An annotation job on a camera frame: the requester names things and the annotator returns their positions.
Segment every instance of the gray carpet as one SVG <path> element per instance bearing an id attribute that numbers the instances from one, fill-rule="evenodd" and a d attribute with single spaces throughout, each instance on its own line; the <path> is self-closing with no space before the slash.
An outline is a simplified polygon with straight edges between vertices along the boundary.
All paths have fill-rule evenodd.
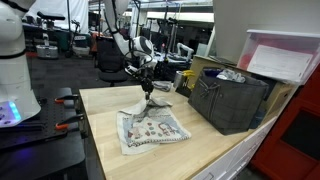
<path id="1" fill-rule="evenodd" d="M 79 89 L 102 88 L 110 86 L 110 83 L 98 80 L 97 68 L 94 68 L 90 58 L 60 57 L 59 60 L 40 60 L 28 58 L 28 67 L 33 89 L 70 87 L 77 93 Z M 134 78 L 128 81 L 116 83 L 115 86 L 138 85 Z"/>

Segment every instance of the blue light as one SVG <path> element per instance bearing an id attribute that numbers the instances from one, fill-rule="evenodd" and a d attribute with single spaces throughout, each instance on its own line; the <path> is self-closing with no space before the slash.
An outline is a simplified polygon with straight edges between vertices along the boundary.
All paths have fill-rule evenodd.
<path id="1" fill-rule="evenodd" d="M 11 111 L 12 111 L 13 115 L 14 115 L 14 118 L 16 120 L 20 121 L 21 120 L 21 116 L 19 114 L 17 106 L 13 102 L 9 102 L 9 106 L 11 108 Z"/>

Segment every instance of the floor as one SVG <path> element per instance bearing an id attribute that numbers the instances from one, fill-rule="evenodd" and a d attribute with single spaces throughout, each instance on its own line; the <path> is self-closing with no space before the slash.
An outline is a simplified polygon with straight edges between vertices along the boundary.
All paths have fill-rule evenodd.
<path id="1" fill-rule="evenodd" d="M 98 80 L 99 69 L 94 68 L 93 61 L 87 58 L 61 57 L 59 60 L 39 60 L 37 58 L 28 58 L 29 73 L 31 77 L 31 86 L 33 89 L 43 88 L 62 88 L 70 87 L 73 93 L 79 93 L 79 89 L 103 88 L 110 84 Z M 138 85 L 133 78 L 123 83 L 117 83 L 115 86 Z M 87 171 L 90 179 L 103 179 L 99 174 L 98 159 L 95 156 L 95 148 L 92 139 L 85 140 L 89 144 L 86 148 L 87 153 Z M 264 180 L 267 179 L 259 172 L 250 167 L 246 167 L 235 179 L 237 180 Z"/>

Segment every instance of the black table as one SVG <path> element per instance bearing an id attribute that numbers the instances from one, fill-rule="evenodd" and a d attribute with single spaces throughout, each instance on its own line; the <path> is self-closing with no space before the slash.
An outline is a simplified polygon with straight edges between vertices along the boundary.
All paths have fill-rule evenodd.
<path id="1" fill-rule="evenodd" d="M 43 94 L 54 95 L 70 89 L 50 91 Z M 0 179 L 28 180 L 46 179 L 49 175 L 64 174 L 66 170 L 85 164 L 85 153 L 78 123 L 72 123 L 66 137 L 48 142 L 20 147 L 0 154 Z M 86 172 L 76 179 L 87 179 Z"/>

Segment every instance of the workbench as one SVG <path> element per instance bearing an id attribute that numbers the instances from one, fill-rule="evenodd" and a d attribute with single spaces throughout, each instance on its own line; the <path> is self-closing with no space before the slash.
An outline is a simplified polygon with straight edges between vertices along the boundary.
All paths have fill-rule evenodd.
<path id="1" fill-rule="evenodd" d="M 244 160 L 248 163 L 251 159 L 277 118 L 266 118 L 257 130 L 224 136 L 174 89 L 154 90 L 153 97 L 164 97 L 173 103 L 173 114 L 192 137 L 161 144 L 143 154 L 125 156 L 121 154 L 116 113 L 144 98 L 141 87 L 84 89 L 80 94 L 98 152 L 98 164 L 106 179 L 210 179 L 209 176 L 225 179 L 228 174 L 234 177 L 234 172 L 246 165 Z"/>

